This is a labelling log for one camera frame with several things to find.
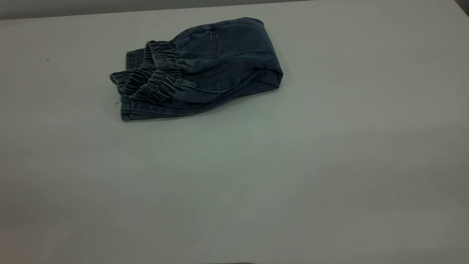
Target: pocket seam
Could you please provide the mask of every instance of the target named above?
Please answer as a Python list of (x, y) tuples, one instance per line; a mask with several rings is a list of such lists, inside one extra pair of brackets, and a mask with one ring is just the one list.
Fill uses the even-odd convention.
[(212, 41), (212, 53), (210, 53), (209, 57), (214, 56), (218, 51), (218, 42), (217, 42), (217, 35), (213, 29), (209, 30), (210, 33), (210, 40)]

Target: elastic waistband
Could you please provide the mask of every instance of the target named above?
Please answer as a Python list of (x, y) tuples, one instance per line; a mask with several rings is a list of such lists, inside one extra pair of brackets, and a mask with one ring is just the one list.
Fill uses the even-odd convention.
[(174, 44), (149, 41), (145, 49), (127, 53), (127, 70), (110, 78), (122, 96), (160, 104), (171, 99), (182, 81), (181, 64)]

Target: folded jeans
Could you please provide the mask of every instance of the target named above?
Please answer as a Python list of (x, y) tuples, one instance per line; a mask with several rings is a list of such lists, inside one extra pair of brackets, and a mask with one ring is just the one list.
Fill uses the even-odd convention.
[(253, 18), (150, 41), (127, 52), (126, 68), (111, 74), (124, 121), (201, 113), (237, 96), (277, 89), (283, 76), (264, 24)]

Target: denim pants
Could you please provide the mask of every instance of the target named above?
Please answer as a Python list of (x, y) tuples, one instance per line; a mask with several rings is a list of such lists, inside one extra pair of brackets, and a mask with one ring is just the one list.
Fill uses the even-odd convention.
[(277, 89), (283, 76), (264, 24), (254, 18), (150, 41), (127, 52), (126, 68), (111, 74), (124, 121), (198, 114), (237, 96)]

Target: table surface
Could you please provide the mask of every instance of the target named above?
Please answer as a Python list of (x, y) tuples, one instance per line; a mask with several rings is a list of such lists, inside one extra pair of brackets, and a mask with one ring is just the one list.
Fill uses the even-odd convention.
[[(264, 21), (278, 91), (124, 123), (148, 40)], [(0, 263), (469, 262), (469, 18), (452, 0), (0, 21)]]

